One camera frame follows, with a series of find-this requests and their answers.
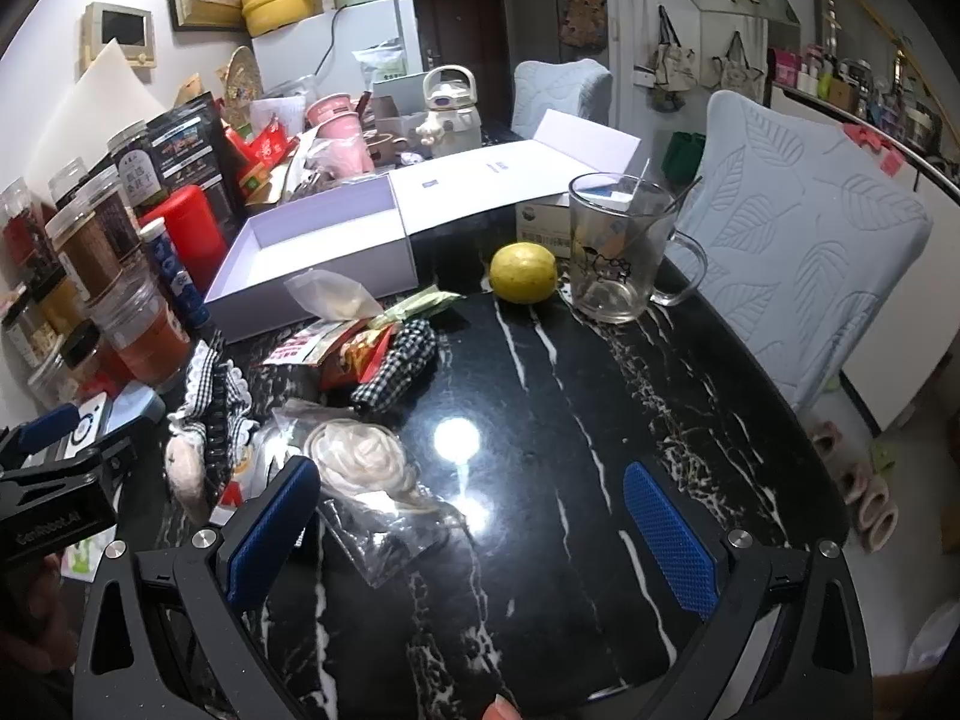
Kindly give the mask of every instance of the open box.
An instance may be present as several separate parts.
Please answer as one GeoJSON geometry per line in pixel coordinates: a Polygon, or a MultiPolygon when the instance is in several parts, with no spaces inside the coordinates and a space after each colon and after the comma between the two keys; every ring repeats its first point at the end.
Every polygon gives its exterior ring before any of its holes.
{"type": "Polygon", "coordinates": [[[640,140],[547,111],[529,141],[384,173],[248,220],[206,295],[228,343],[307,319],[284,282],[321,266],[375,298],[414,289],[409,236],[458,218],[563,193],[588,172],[622,172],[640,140]]]}

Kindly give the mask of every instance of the glass mug handle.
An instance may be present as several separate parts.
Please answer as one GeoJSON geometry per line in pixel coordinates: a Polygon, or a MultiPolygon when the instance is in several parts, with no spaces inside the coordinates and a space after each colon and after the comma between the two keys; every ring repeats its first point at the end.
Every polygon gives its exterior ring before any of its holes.
{"type": "Polygon", "coordinates": [[[688,235],[684,235],[682,232],[674,230],[670,233],[669,241],[675,242],[675,244],[680,244],[682,247],[686,248],[693,252],[693,256],[697,258],[697,261],[700,263],[700,272],[692,279],[690,283],[686,285],[683,290],[680,290],[675,295],[669,295],[668,293],[663,293],[657,288],[654,288],[654,292],[650,295],[650,299],[654,303],[661,306],[675,306],[677,303],[683,303],[690,295],[693,295],[694,290],[699,287],[700,282],[704,280],[704,276],[707,275],[707,252],[704,251],[704,247],[698,244],[693,238],[690,238],[688,235]]]}

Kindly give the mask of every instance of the human hand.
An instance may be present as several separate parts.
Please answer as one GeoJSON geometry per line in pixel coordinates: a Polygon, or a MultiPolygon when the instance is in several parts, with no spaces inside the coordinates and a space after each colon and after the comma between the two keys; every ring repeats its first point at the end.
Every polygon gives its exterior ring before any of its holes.
{"type": "Polygon", "coordinates": [[[66,608],[59,598],[60,586],[59,557],[48,555],[43,559],[43,570],[27,594],[30,614],[47,621],[43,634],[35,643],[29,644],[0,631],[0,650],[35,674],[69,668],[77,659],[77,637],[67,626],[66,608]]]}
{"type": "Polygon", "coordinates": [[[483,713],[482,720],[521,720],[521,718],[513,704],[503,696],[497,695],[496,699],[493,699],[493,703],[483,713]]]}

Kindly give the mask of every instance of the chair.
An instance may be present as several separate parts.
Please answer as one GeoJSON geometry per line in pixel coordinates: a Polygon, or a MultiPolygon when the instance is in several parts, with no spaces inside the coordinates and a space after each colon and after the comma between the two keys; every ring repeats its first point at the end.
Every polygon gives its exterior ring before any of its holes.
{"type": "MultiPolygon", "coordinates": [[[[930,219],[841,130],[733,92],[710,98],[699,175],[677,226],[707,252],[700,292],[802,412],[920,256],[930,219]]],[[[673,248],[690,276],[692,256],[673,248]]]]}
{"type": "Polygon", "coordinates": [[[511,129],[532,138],[544,112],[573,114],[580,119],[606,124],[613,100],[613,75],[592,59],[565,65],[520,62],[514,72],[517,93],[511,129]]]}

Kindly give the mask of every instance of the blue cylindrical container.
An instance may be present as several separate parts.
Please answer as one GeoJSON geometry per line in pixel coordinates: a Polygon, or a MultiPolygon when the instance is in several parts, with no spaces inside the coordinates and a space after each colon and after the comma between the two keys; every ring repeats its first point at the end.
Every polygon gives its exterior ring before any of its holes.
{"type": "Polygon", "coordinates": [[[203,304],[203,295],[176,254],[166,223],[162,218],[156,218],[140,230],[140,237],[157,266],[160,278],[173,295],[179,313],[194,330],[203,327],[210,321],[210,312],[203,304]]]}

